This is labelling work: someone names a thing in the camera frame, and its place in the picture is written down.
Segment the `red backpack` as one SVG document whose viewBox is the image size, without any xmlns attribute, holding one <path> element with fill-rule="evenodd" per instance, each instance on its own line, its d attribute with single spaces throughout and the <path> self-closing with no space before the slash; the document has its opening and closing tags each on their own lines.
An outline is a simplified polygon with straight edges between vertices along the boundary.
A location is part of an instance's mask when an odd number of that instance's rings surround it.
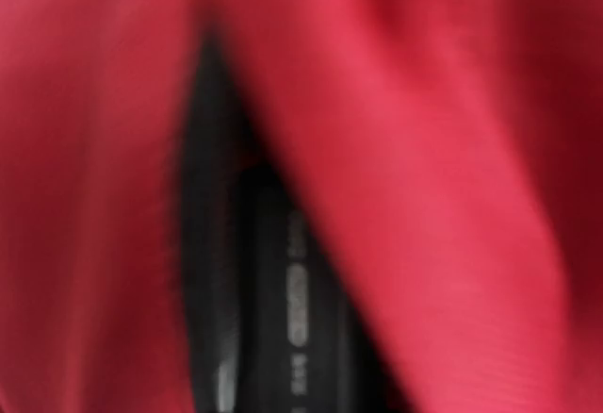
<svg viewBox="0 0 603 413">
<path fill-rule="evenodd" d="M 602 0 L 1 0 L 1 408 L 202 412 L 216 41 L 418 412 L 602 408 Z"/>
</svg>

